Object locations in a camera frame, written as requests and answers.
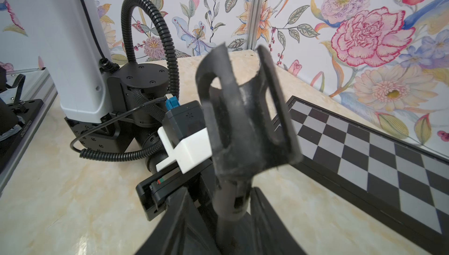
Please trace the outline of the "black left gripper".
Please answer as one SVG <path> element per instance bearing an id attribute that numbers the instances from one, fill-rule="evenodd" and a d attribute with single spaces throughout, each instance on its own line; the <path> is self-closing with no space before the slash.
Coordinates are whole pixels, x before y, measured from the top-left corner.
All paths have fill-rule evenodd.
<path id="1" fill-rule="evenodd" d="M 214 167 L 205 160 L 183 174 L 176 164 L 140 182 L 136 187 L 140 203 L 148 221 L 152 221 L 166 209 L 167 198 L 181 187 L 187 188 L 194 202 L 200 206 L 211 204 L 214 193 Z"/>

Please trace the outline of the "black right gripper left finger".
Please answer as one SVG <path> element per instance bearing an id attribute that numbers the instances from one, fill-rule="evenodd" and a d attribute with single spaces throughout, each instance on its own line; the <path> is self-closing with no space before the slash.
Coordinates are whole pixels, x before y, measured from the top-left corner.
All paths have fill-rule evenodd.
<path id="1" fill-rule="evenodd" d="M 168 197 L 166 213 L 138 255 L 218 255 L 219 249 L 187 188 Z"/>

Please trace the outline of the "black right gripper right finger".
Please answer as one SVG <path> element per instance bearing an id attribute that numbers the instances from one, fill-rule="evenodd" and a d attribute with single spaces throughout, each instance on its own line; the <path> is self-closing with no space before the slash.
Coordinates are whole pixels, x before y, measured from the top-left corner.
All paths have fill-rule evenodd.
<path id="1" fill-rule="evenodd" d="M 261 189 L 250 193 L 253 247 L 257 255 L 304 255 Z"/>

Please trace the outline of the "black microphone stand pole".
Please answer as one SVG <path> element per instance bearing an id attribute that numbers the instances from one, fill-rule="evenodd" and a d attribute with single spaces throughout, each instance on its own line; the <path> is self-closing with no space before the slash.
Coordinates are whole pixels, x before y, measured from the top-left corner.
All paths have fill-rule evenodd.
<path id="1" fill-rule="evenodd" d="M 223 255 L 250 255 L 252 231 L 247 212 L 252 180 L 215 179 L 212 200 L 217 214 L 215 242 Z"/>

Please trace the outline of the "black microphone clip holder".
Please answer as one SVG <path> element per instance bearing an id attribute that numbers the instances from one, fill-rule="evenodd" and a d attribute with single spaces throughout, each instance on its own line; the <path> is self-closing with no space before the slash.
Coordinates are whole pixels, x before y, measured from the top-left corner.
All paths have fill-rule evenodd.
<path id="1" fill-rule="evenodd" d="M 268 50 L 257 48 L 260 69 L 238 85 L 228 49 L 214 48 L 196 71 L 196 86 L 220 180 L 247 181 L 302 161 L 297 135 Z"/>

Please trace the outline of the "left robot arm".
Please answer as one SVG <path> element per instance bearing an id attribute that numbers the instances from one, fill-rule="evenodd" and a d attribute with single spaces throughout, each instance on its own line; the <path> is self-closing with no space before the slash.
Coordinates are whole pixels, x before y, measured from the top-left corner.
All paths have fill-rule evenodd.
<path id="1" fill-rule="evenodd" d="M 109 163 L 144 159 L 152 177 L 138 195 L 148 219 L 165 210 L 168 198 L 186 187 L 199 202 L 204 220 L 212 208 L 211 150 L 198 102 L 180 104 L 180 74 L 171 33 L 153 0 L 124 0 L 122 31 L 127 62 L 120 66 L 107 54 L 93 16 L 94 0 L 48 0 L 55 14 L 51 48 L 59 62 L 50 74 L 62 97 L 65 121 L 75 134 L 80 158 Z M 138 63 L 132 47 L 130 18 L 139 8 L 151 18 L 161 40 L 166 66 Z"/>

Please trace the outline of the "black white chessboard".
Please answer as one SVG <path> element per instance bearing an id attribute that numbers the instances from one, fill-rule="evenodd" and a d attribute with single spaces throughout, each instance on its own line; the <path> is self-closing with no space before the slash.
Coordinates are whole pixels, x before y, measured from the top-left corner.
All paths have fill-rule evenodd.
<path id="1" fill-rule="evenodd" d="M 298 97 L 286 103 L 295 167 L 433 255 L 449 252 L 446 159 Z"/>

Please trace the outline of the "aluminium front rail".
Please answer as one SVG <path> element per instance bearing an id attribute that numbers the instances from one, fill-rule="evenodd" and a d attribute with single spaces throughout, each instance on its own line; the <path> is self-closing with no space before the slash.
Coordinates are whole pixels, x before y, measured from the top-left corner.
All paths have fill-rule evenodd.
<path id="1" fill-rule="evenodd" d="M 1 63 L 1 191 L 12 177 L 57 91 L 44 69 Z"/>

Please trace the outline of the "left aluminium corner post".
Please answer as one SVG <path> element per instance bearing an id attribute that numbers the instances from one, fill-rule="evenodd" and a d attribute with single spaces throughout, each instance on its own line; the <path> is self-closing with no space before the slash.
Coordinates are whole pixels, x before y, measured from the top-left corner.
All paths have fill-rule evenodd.
<path id="1" fill-rule="evenodd" d="M 257 44 L 257 32 L 260 23 L 260 15 L 263 0 L 250 0 L 249 15 L 247 20 L 247 49 L 254 50 Z"/>

